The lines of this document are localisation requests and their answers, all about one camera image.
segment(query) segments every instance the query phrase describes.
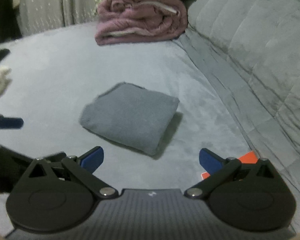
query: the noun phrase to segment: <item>folded blanket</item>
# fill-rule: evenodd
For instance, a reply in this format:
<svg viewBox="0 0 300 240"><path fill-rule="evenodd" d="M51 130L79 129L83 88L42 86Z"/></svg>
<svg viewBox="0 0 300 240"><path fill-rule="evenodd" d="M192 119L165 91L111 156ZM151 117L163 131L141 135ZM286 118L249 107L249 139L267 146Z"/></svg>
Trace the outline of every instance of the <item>folded blanket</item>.
<svg viewBox="0 0 300 240"><path fill-rule="evenodd" d="M173 39L188 24L180 0L102 0L98 14L99 45Z"/></svg>

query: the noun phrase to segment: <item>dark hanging object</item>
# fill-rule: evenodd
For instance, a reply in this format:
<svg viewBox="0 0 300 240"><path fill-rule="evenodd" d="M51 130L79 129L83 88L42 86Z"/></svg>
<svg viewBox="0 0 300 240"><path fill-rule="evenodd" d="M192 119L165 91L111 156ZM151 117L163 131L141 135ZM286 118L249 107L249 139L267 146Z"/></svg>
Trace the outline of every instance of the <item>dark hanging object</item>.
<svg viewBox="0 0 300 240"><path fill-rule="evenodd" d="M0 43L21 38L12 0L0 0Z"/></svg>

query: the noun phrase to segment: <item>triangular cutout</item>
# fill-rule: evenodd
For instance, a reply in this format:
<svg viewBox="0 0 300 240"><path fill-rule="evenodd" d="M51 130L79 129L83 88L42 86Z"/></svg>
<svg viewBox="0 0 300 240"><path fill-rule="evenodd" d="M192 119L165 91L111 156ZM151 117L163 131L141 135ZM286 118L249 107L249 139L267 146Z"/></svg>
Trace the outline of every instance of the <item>triangular cutout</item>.
<svg viewBox="0 0 300 240"><path fill-rule="evenodd" d="M274 176L272 175L272 172L270 171L270 169L267 165L262 165L260 167L260 170L258 171L257 176L264 177L264 178L271 178L271 179L274 178Z"/></svg>
<svg viewBox="0 0 300 240"><path fill-rule="evenodd" d="M44 168L42 167L42 165L37 164L34 169L32 170L31 174L30 174L30 178L37 178L37 177L44 177L46 176L46 172L44 171Z"/></svg>

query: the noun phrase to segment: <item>gray towel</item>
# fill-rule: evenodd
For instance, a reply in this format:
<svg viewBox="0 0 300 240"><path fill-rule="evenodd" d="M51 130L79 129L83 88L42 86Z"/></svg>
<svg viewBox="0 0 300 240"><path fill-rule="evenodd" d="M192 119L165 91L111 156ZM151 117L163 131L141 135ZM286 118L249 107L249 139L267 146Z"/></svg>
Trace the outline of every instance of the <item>gray towel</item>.
<svg viewBox="0 0 300 240"><path fill-rule="evenodd" d="M112 141L155 155L179 99L119 83L85 106L80 124Z"/></svg>

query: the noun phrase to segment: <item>orange object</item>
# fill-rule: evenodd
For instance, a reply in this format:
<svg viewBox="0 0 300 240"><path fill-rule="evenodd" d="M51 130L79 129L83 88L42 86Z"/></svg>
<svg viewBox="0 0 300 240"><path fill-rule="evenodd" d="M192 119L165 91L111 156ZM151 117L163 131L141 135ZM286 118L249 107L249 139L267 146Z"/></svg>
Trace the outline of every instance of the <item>orange object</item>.
<svg viewBox="0 0 300 240"><path fill-rule="evenodd" d="M251 152L248 152L245 155L241 156L239 158L239 160L242 163L255 164L258 161L258 157L255 155L255 153L253 151L251 151ZM209 176L210 176L210 174L207 173L207 172L201 173L201 178L202 179L206 179Z"/></svg>

